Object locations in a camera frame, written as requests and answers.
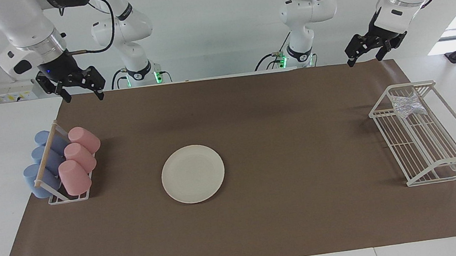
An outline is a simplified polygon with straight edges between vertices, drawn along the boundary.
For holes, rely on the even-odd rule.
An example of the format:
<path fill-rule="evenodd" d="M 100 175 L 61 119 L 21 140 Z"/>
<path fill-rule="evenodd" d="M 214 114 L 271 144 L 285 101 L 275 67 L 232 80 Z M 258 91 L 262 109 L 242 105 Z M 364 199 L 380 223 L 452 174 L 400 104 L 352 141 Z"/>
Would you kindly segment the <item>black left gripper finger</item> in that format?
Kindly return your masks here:
<path fill-rule="evenodd" d="M 348 57 L 347 65 L 354 67 L 357 59 L 363 54 L 378 47 L 377 37 L 373 35 L 353 35 L 345 48 L 345 54 Z"/>
<path fill-rule="evenodd" d="M 388 52 L 390 52 L 391 50 L 397 49 L 400 46 L 401 42 L 402 42 L 402 38 L 393 38 L 389 41 L 385 41 L 383 43 L 383 46 L 381 46 L 381 48 L 378 50 L 378 52 L 376 54 L 376 59 L 378 61 L 383 60 L 383 58 L 386 56 L 386 54 Z"/>

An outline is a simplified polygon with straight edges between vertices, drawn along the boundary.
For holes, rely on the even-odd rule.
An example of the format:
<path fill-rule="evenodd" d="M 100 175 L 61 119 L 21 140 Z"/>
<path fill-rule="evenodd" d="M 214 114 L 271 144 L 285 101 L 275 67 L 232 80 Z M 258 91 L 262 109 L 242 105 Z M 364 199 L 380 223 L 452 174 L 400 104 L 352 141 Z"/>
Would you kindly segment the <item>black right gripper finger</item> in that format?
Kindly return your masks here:
<path fill-rule="evenodd" d="M 70 103 L 72 100 L 71 95 L 69 92 L 67 92 L 67 90 L 64 89 L 64 86 L 61 82 L 58 82 L 56 85 L 53 84 L 53 82 L 49 80 L 49 78 L 47 78 L 47 76 L 45 76 L 45 74 L 41 71 L 37 73 L 35 78 L 38 85 L 42 90 L 44 90 L 46 94 L 55 94 L 61 96 L 66 103 Z"/>
<path fill-rule="evenodd" d="M 103 101 L 105 95 L 103 91 L 106 82 L 105 78 L 95 67 L 89 66 L 85 70 L 78 72 L 76 77 L 78 79 L 78 86 L 92 91 L 99 101 Z"/>

